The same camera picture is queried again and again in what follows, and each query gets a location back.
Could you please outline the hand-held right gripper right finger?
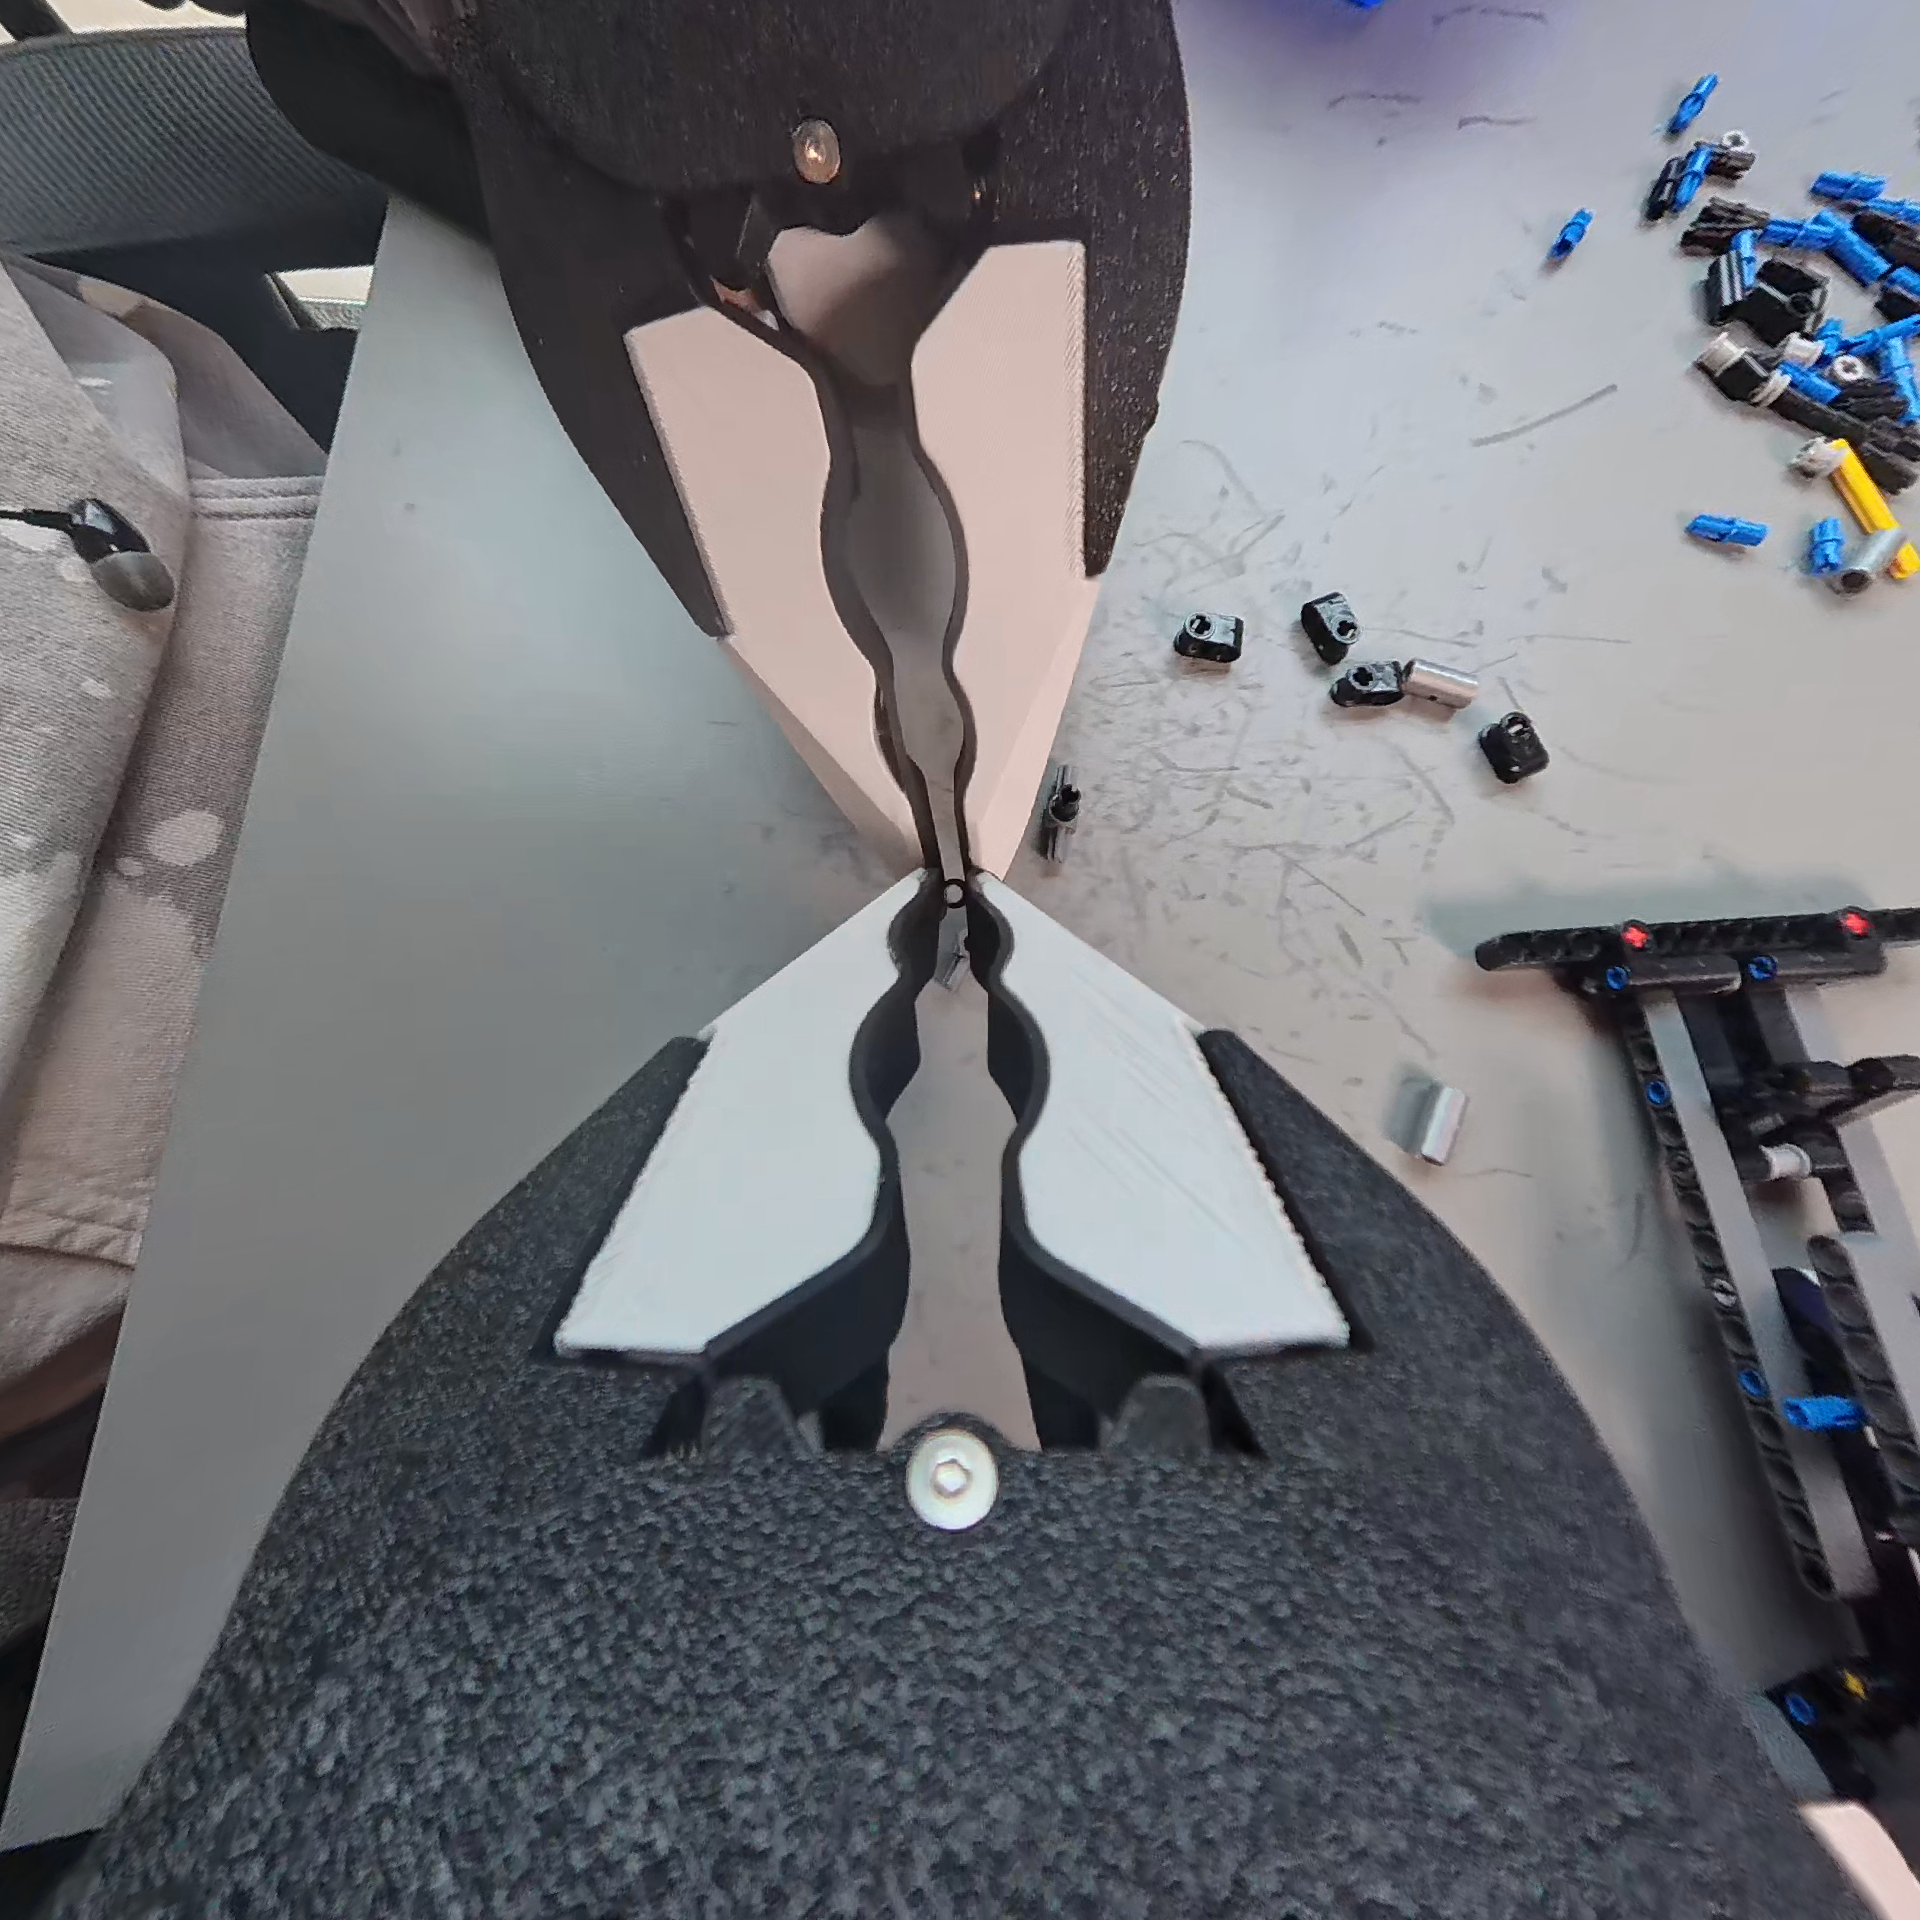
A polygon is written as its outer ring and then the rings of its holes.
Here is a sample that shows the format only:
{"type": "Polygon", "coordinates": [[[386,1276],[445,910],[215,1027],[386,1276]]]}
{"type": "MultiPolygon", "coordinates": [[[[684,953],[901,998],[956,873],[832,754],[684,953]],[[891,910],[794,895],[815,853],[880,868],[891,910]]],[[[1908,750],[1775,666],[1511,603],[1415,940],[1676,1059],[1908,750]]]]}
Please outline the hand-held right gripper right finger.
{"type": "Polygon", "coordinates": [[[1099,1449],[1172,1380],[1180,1443],[1260,1452],[1228,1382],[1243,1359],[1344,1354],[1316,1265],[1180,1006],[1004,881],[968,889],[1000,1165],[1000,1308],[1044,1452],[1099,1449]]]}

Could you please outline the pile of blue black pins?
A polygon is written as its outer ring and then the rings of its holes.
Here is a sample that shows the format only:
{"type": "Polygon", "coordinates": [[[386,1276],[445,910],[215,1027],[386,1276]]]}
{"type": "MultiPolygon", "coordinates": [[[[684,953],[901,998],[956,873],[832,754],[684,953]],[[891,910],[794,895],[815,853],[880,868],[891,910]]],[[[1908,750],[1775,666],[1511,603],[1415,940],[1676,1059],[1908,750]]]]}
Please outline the pile of blue black pins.
{"type": "Polygon", "coordinates": [[[1723,399],[1795,428],[1789,473],[1840,507],[1813,521],[1801,569],[1833,591],[1915,583],[1919,252],[1915,199],[1884,175],[1825,170],[1811,210],[1775,212],[1741,199],[1757,161],[1748,133],[1700,118],[1719,87],[1698,77],[1665,118],[1666,155],[1639,206],[1639,227],[1685,222],[1676,252],[1700,267],[1697,311],[1711,335],[1695,371],[1723,399]]]}

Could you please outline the grey black toy chassis model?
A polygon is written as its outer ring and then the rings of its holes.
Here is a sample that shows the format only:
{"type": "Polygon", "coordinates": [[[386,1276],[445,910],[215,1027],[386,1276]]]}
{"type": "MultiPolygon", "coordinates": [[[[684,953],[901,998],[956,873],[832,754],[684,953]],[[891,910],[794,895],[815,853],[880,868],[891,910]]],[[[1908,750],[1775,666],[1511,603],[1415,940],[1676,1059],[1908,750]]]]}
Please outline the grey black toy chassis model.
{"type": "Polygon", "coordinates": [[[1783,1546],[1856,1650],[1769,1687],[1848,1798],[1919,1711],[1915,1228],[1877,1118],[1912,1053],[1849,1062],[1819,991],[1885,974],[1914,907],[1509,931],[1487,974],[1546,971],[1604,1014],[1713,1306],[1783,1546]]]}

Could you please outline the grey mesh office chair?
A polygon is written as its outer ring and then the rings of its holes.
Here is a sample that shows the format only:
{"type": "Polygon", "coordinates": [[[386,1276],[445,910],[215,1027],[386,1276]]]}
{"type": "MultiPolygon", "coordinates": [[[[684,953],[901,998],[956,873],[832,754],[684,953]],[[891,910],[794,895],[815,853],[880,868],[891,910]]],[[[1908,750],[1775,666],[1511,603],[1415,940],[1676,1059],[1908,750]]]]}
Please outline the grey mesh office chair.
{"type": "Polygon", "coordinates": [[[368,265],[386,190],[307,141],[241,29],[85,31],[2,55],[2,239],[85,261],[204,249],[368,265]]]}

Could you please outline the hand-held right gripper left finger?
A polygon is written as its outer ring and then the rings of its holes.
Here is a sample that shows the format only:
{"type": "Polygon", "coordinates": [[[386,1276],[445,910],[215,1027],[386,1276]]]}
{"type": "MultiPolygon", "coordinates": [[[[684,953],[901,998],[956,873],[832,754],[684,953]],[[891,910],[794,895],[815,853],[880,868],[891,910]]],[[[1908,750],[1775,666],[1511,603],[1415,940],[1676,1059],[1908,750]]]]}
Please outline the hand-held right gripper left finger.
{"type": "Polygon", "coordinates": [[[922,1068],[945,884],[917,873],[728,1007],[556,1323],[556,1357],[776,1382],[831,1452],[875,1452],[911,1251],[891,1113],[922,1068]]]}

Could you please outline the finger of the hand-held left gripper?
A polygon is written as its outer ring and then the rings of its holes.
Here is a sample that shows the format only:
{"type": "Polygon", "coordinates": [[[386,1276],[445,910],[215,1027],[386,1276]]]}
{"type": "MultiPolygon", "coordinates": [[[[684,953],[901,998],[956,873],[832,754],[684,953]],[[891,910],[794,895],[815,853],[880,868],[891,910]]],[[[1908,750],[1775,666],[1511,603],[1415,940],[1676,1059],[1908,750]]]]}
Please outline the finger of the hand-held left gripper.
{"type": "Polygon", "coordinates": [[[636,324],[624,346],[736,670],[852,827],[931,867],[891,651],[850,578],[852,444],[826,362],[715,305],[636,324]]]}
{"type": "Polygon", "coordinates": [[[1085,554],[1085,252],[988,246],[919,339],[913,398],[956,530],[945,666],[968,863],[1007,881],[1097,606],[1085,554]]]}

